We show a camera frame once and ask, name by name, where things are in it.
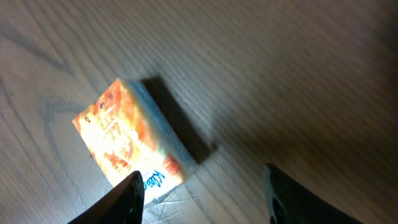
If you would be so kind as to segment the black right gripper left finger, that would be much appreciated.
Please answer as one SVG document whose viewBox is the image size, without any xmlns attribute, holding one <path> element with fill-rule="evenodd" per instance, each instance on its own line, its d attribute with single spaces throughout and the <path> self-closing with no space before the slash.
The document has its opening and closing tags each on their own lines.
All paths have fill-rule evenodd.
<svg viewBox="0 0 398 224">
<path fill-rule="evenodd" d="M 134 171 L 69 224 L 141 224 L 144 196 L 142 175 Z"/>
</svg>

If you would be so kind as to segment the orange tissue pack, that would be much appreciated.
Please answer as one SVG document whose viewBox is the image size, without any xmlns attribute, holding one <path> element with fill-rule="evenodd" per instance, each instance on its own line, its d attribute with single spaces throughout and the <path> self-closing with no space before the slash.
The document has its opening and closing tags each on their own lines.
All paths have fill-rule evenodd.
<svg viewBox="0 0 398 224">
<path fill-rule="evenodd" d="M 141 173 L 145 206 L 161 202 L 197 169 L 140 81 L 116 79 L 73 124 L 112 186 Z"/>
</svg>

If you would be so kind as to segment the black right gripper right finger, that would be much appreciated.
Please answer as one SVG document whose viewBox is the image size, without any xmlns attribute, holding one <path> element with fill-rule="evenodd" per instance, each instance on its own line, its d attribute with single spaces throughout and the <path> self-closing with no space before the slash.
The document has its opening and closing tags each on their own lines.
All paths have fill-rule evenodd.
<svg viewBox="0 0 398 224">
<path fill-rule="evenodd" d="M 266 164 L 264 188 L 271 224 L 360 223 L 313 194 L 273 164 Z"/>
</svg>

